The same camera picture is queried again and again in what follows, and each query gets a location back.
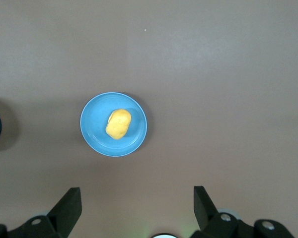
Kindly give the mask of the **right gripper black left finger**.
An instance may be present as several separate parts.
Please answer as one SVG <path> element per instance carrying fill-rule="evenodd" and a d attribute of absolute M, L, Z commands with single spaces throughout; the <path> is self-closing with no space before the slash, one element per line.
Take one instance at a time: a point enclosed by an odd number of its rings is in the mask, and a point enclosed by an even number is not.
<path fill-rule="evenodd" d="M 30 218 L 20 227 L 8 231 L 0 224 L 0 238 L 67 238 L 82 213 L 81 191 L 70 188 L 47 215 Z"/>

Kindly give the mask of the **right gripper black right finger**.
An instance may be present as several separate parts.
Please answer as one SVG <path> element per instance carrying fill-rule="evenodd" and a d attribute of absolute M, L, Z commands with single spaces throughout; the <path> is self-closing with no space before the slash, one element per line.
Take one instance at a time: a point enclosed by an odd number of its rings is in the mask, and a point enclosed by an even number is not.
<path fill-rule="evenodd" d="M 228 212 L 219 212 L 203 186 L 193 190 L 194 214 L 199 230 L 192 238 L 292 238 L 291 232 L 281 223 L 260 219 L 253 226 L 244 223 Z"/>

